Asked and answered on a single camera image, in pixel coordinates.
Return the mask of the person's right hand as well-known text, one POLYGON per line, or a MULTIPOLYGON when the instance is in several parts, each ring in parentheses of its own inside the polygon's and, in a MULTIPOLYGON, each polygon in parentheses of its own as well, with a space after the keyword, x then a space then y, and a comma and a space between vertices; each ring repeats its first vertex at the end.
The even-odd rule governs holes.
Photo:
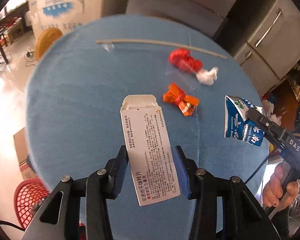
POLYGON ((271 175, 270 180, 265 185, 262 191, 262 200, 264 207, 278 207, 278 211, 282 211, 292 204, 293 200, 299 194, 299 183, 291 181, 286 186, 288 197, 285 200, 280 200, 283 197, 283 188, 281 186, 281 179, 283 178, 282 164, 279 163, 275 167, 274 173, 271 175))

